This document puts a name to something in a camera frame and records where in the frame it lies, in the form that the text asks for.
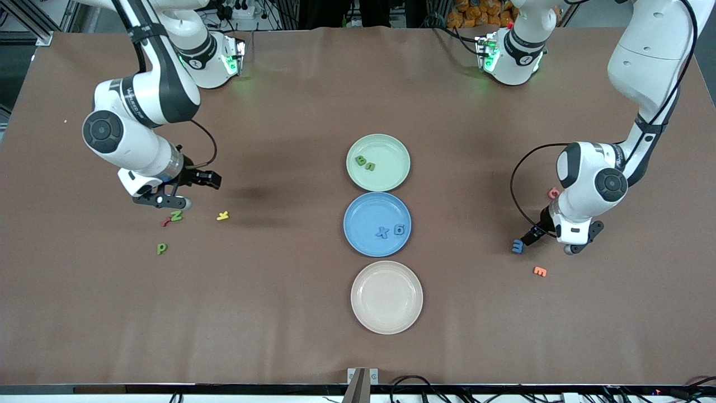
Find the blue plate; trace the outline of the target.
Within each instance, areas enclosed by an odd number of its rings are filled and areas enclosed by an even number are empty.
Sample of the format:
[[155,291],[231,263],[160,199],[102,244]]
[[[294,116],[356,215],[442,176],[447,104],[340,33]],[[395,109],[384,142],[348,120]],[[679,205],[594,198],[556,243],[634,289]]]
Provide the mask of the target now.
[[[396,224],[405,226],[405,233],[392,233]],[[376,237],[380,226],[389,228],[387,239]],[[385,192],[368,192],[357,197],[343,215],[343,234],[348,244],[368,257],[387,257],[399,252],[412,234],[412,217],[404,202]]]

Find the beige plate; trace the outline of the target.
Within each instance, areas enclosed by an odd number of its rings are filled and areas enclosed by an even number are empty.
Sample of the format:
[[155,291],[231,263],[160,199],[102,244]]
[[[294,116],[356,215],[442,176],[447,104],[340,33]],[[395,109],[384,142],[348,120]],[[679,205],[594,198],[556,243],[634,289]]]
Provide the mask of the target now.
[[356,319],[366,329],[391,336],[407,331],[419,319],[422,284],[406,265],[383,260],[358,273],[351,286],[350,302]]

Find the light green plate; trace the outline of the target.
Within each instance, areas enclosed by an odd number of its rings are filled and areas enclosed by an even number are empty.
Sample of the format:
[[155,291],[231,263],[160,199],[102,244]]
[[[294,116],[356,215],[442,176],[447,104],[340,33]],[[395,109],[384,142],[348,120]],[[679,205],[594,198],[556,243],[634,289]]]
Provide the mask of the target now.
[[[375,163],[374,171],[359,166],[355,157],[362,155]],[[366,191],[387,192],[397,187],[410,172],[410,155],[407,147],[394,136],[374,133],[363,136],[351,145],[346,157],[346,169],[350,179]]]

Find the white power strip with plugs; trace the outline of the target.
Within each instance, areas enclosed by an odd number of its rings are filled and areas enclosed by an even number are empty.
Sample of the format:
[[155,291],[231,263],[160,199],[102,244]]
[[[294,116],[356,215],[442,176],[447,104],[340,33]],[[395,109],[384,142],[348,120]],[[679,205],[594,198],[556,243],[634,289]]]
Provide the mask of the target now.
[[220,21],[254,20],[257,14],[255,0],[212,0]]

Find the orange bag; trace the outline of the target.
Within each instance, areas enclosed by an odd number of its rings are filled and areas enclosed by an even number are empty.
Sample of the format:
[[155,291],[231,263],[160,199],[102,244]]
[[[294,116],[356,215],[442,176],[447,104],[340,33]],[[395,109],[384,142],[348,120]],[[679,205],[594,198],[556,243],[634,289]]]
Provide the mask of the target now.
[[450,30],[483,25],[511,27],[519,13],[511,0],[453,0],[446,26]]

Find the black table edge rail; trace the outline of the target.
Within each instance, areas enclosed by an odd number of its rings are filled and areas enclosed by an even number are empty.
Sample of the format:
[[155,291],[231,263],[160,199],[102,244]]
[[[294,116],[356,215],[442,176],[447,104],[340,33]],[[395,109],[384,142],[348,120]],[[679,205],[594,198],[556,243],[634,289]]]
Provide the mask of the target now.
[[[56,385],[5,385],[0,395],[291,395],[338,396],[347,391],[340,383],[57,383]],[[373,385],[376,395],[419,395],[438,392],[441,395],[557,395],[575,392],[580,395],[639,395],[650,400],[657,396],[673,398],[692,397],[698,400],[716,398],[716,385],[433,385],[426,383],[400,383],[399,385]]]

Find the grey metal bracket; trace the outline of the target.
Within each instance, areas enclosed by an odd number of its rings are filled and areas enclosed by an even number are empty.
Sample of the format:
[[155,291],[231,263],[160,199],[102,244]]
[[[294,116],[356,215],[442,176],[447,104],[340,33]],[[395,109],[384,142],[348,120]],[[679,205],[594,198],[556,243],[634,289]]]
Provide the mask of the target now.
[[379,383],[376,368],[350,368],[347,370],[348,387],[342,403],[371,403],[371,386]]

